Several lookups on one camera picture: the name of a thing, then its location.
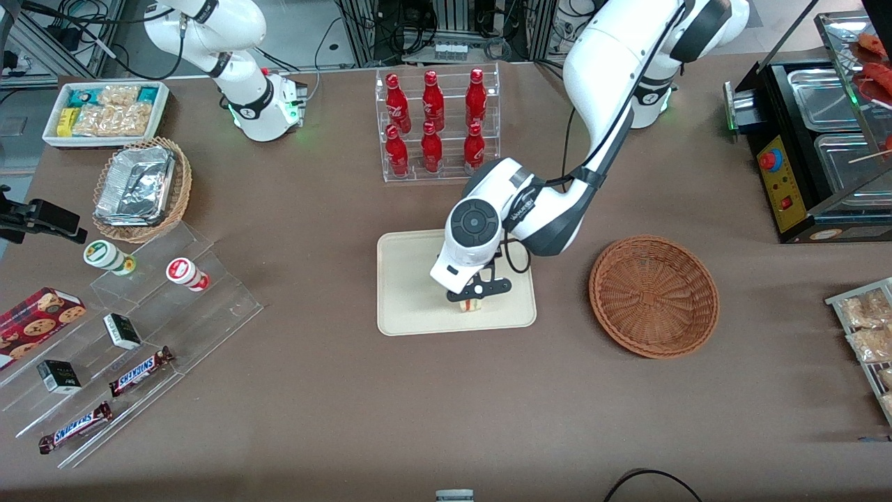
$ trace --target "brown woven basket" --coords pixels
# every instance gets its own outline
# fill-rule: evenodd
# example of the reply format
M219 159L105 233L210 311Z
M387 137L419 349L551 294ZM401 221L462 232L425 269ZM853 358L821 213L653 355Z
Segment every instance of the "brown woven basket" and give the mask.
M607 334L656 359L702 347L719 318L706 267L687 249L651 235L617 240L591 268L589 300Z
M139 150L149 148L151 146L164 146L177 156L177 164L174 166L173 181L170 184L170 195L168 196L167 216L164 221L154 227L112 227L100 223L96 217L93 217L93 223L99 229L99 233L107 238L116 240L124 240L132 244L143 244L150 238L161 234L166 229L172 227L183 219L183 213L186 212L186 206L189 204L189 189L192 188L192 168L189 166L189 159L183 155L183 150L179 149L176 143L166 138L152 138L148 141L139 141L132 145L124 146L120 151ZM105 163L103 173L99 175L99 182L96 183L96 189L93 191L93 204L99 202L99 196L103 193L105 186L105 177L109 173L109 166L112 165L110 158Z

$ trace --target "snack box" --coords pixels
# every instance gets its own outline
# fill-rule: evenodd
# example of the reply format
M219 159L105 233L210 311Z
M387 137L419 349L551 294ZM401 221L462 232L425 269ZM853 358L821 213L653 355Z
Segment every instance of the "snack box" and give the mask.
M80 298L42 288L5 314L0 314L0 370L86 312Z
M63 137L56 133L56 126L62 117L62 110L69 106L71 94L77 91L83 91L89 88L100 88L107 85L114 86L139 86L142 88L158 88L158 94L152 106L152 114L149 115L149 125L145 128L143 136L117 136L106 138L83 138L83 137ZM136 143L137 141L148 141L155 137L155 131L161 123L161 116L164 114L164 105L167 103L169 90L162 82L151 82L146 80L107 80L103 82L78 82L74 84L65 84L59 89L59 96L56 97L53 111L50 113L49 120L46 121L44 127L44 141L47 145L57 148L101 148L104 146L122 146Z

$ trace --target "red bottle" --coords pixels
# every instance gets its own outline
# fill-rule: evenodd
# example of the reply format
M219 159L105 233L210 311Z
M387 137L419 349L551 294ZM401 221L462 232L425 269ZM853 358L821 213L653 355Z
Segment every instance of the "red bottle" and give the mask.
M446 127L446 107L443 104L443 91L437 84L436 71L425 71L425 93L421 101L425 105L425 120L432 121L438 131L443 130Z
M432 174L440 172L443 165L443 143L437 135L436 126L425 122L425 136L421 138L421 150L425 154L425 169Z
M467 128L467 138L465 138L465 172L468 176L474 174L483 164L483 149L486 143L480 136L480 122L474 122L471 127Z
M483 87L483 70L471 70L471 85L465 94L465 123L471 127L475 121L483 123L486 118L486 88Z
M412 130L412 120L409 118L409 100L400 89L400 79L390 73L384 77L384 82L387 84L387 114L391 123L396 124L403 134L408 134Z
M409 151L406 144L400 138L400 132L393 124L387 124L385 130L387 143L384 150L387 151L387 162L391 165L393 175L397 178L405 178L409 175Z

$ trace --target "yellow control panel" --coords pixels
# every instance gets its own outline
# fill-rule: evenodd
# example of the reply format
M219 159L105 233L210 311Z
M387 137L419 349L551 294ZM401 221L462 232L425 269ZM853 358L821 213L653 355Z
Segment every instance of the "yellow control panel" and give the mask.
M807 213L796 178L793 177L793 171L789 167L787 151L783 147L781 137L773 139L759 152L756 161L759 162L759 171L762 173L765 191L768 192L768 200L772 203L774 220L778 223L780 231L785 232L803 221Z

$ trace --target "table surface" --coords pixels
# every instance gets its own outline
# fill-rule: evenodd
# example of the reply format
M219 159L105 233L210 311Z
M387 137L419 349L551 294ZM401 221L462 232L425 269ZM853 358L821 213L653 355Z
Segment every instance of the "table surface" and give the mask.
M707 500L888 500L892 445L855 441L888 427L822 300L892 275L889 244L776 243L746 141L723 126L722 83L754 61L692 64L672 107L630 134L574 245L533 260L533 326L398 338L376 327L376 242L441 228L461 186L384 184L374 71L325 74L305 126L267 144L233 126L211 80L171 80L161 133L194 170L186 221L267 308L77 469L0 420L4 501L431 500L460 487L481 502L601 500L635 467ZM556 177L561 83L531 64L501 70L502 154ZM579 162L582 121L570 145ZM48 147L29 196L85 215L97 236L108 155ZM592 314L598 253L641 233L714 276L721 316L691 356L635 356ZM87 287L98 271L80 251L46 236L9 246L0 309L42 286Z

